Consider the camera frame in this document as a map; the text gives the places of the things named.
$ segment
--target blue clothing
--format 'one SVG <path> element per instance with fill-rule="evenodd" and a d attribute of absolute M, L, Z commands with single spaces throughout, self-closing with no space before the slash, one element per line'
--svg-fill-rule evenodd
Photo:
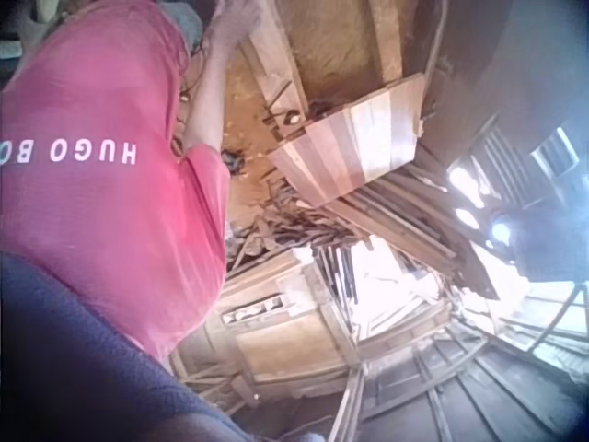
<path fill-rule="evenodd" d="M 202 417 L 200 440 L 253 440 L 66 286 L 0 259 L 2 440 L 131 441 L 185 413 Z"/>

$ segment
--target pink t-shirt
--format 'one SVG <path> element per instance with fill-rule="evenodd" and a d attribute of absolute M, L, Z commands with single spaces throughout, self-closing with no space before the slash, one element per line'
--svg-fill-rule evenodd
<path fill-rule="evenodd" d="M 209 146 L 182 160 L 170 149 L 188 61 L 156 4 L 100 1 L 1 96 L 0 248 L 158 359 L 204 321 L 225 279 L 228 170 Z"/>

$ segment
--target hand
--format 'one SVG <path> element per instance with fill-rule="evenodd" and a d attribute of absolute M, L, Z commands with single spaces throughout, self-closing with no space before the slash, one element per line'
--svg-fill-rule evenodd
<path fill-rule="evenodd" d="M 261 21 L 259 0 L 217 0 L 211 24 L 211 47 L 232 54 Z"/>

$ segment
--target man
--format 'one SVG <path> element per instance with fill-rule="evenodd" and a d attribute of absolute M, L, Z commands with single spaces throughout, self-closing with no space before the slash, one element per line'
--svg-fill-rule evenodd
<path fill-rule="evenodd" d="M 180 160 L 180 76 L 203 28 L 186 4 L 97 1 L 3 91 L 6 440 L 250 440 L 157 361 L 225 279 L 225 70 L 259 17 L 218 2 Z"/>

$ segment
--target wooden panel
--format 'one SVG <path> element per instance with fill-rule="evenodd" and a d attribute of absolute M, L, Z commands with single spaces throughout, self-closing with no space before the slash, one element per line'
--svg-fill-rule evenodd
<path fill-rule="evenodd" d="M 300 129 L 305 121 L 308 109 L 305 92 L 274 0 L 258 1 L 261 24 L 242 45 L 242 50 L 271 114 L 276 116 L 280 133 L 287 136 Z M 285 123 L 288 111 L 299 112 L 297 124 Z"/>
<path fill-rule="evenodd" d="M 237 343 L 258 382 L 310 376 L 345 366 L 316 312 L 268 329 L 239 334 Z"/>
<path fill-rule="evenodd" d="M 417 74 L 377 90 L 308 124 L 270 159 L 312 205 L 334 200 L 413 160 L 423 87 Z"/>
<path fill-rule="evenodd" d="M 370 0 L 375 23 L 380 75 L 384 83 L 399 80 L 403 76 L 401 38 L 398 26 L 396 0 Z"/>

